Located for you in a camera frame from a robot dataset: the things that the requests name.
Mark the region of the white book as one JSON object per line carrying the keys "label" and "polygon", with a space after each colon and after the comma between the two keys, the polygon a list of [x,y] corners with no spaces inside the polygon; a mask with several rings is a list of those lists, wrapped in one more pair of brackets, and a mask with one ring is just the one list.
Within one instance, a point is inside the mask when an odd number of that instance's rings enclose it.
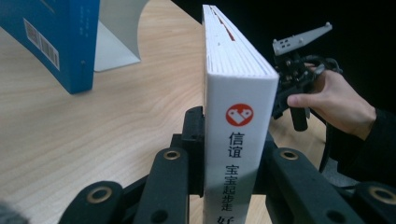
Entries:
{"label": "white book", "polygon": [[205,28],[204,224],[245,224],[278,74],[217,7]]}

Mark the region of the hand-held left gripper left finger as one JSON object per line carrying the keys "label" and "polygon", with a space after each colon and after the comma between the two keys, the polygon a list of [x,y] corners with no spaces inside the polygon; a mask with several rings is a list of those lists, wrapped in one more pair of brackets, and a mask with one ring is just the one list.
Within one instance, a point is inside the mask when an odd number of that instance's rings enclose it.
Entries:
{"label": "hand-held left gripper left finger", "polygon": [[205,117],[203,108],[196,106],[185,112],[181,133],[175,133],[171,147],[184,149],[189,157],[189,194],[204,196]]}

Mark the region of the white metal bookend rack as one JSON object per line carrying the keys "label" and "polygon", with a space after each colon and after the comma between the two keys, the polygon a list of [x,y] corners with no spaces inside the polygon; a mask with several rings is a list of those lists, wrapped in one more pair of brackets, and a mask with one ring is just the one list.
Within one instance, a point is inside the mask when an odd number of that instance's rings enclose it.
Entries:
{"label": "white metal bookend rack", "polygon": [[138,26],[149,0],[100,0],[94,71],[139,63]]}

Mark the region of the blue book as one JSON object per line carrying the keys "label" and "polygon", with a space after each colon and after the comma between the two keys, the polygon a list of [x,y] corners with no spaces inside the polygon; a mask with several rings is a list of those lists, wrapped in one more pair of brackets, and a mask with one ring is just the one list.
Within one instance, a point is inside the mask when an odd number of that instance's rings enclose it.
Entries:
{"label": "blue book", "polygon": [[71,94],[89,91],[100,0],[0,0],[0,27]]}

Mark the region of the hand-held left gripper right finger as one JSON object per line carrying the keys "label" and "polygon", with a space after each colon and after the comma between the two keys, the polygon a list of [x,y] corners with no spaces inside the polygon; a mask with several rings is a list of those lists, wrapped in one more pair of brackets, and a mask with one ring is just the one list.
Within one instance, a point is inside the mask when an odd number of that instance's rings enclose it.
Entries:
{"label": "hand-held left gripper right finger", "polygon": [[255,181],[256,194],[265,194],[270,187],[270,182],[273,179],[270,169],[270,161],[274,149],[277,149],[277,145],[273,136],[268,133],[265,138],[260,166]]}

